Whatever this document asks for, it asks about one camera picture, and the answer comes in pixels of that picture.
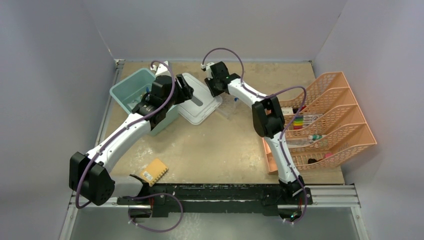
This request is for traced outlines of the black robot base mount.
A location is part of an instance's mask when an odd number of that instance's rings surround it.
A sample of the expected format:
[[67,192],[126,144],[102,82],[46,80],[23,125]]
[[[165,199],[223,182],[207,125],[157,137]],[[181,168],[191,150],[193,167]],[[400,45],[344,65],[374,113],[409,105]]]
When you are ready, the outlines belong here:
[[133,218],[140,217],[142,210],[149,210],[153,218],[183,212],[262,214],[292,221],[301,216],[305,206],[313,204],[310,188],[305,191],[287,197],[278,183],[158,183],[144,186],[135,197],[119,197],[117,204],[129,206]]

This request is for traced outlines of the white plastic bin lid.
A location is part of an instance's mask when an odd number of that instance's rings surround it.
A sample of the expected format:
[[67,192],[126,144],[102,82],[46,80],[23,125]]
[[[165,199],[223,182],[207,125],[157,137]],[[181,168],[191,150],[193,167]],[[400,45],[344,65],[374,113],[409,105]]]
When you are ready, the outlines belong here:
[[193,88],[193,96],[179,104],[178,112],[192,125],[199,125],[222,104],[223,99],[213,97],[208,87],[193,75],[184,72],[182,76]]

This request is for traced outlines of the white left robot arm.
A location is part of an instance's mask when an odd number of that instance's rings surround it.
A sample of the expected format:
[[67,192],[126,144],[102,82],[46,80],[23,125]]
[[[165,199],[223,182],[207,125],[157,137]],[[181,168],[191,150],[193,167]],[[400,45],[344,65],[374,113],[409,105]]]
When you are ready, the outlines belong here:
[[75,205],[84,197],[89,203],[103,205],[112,197],[130,197],[138,205],[146,203],[149,191],[139,176],[112,178],[110,172],[118,160],[144,135],[156,129],[171,108],[191,100],[194,89],[182,74],[172,78],[155,77],[149,92],[143,95],[121,126],[87,153],[76,152],[70,158],[69,187],[76,192]]

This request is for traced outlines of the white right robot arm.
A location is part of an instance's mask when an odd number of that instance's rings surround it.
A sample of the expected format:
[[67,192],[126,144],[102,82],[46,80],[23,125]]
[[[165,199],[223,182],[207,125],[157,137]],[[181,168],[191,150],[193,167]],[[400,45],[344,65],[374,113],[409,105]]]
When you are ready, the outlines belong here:
[[306,193],[305,183],[289,153],[285,138],[285,118],[276,96],[265,96],[242,82],[242,77],[229,73],[222,62],[201,64],[205,83],[213,97],[226,93],[245,103],[252,111],[255,132],[267,143],[277,166],[280,196],[288,204]]

